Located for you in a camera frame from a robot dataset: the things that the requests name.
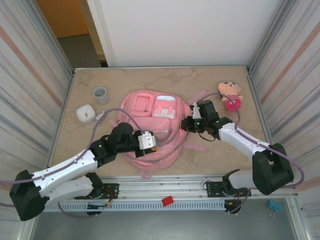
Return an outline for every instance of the white wall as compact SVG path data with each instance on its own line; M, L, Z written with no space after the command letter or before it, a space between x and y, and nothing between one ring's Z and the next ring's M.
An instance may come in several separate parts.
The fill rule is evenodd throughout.
M88 0L111 67L248 65L283 0Z

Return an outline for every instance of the stuffed toy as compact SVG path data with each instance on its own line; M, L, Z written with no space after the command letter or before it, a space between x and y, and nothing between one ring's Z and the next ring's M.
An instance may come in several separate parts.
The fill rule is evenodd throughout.
M221 100L225 102L225 108L229 111L235 111L236 108L241 108L241 100L244 99L244 96L238 96L239 92L241 91L241 87L239 87L236 83L232 81L225 81L221 82L218 85L219 93L228 96L236 105L226 97L223 97Z

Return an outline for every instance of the pink backpack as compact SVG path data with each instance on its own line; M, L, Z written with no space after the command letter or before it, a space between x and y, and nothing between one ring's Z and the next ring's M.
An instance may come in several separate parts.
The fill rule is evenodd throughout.
M190 101L195 102L206 92L202 91ZM153 132L158 138L159 148L152 154L139 158L136 158L134 152L125 154L133 165L141 169L140 174L144 179L150 178L155 170L173 164L183 147L206 150L201 146L185 144L188 133L180 129L181 120L192 115L190 101L185 103L176 95L149 90L133 91L123 100L121 108L134 118L142 130ZM119 112L117 122L110 121L110 123L114 126L119 123L129 123L134 131L138 130L123 112Z

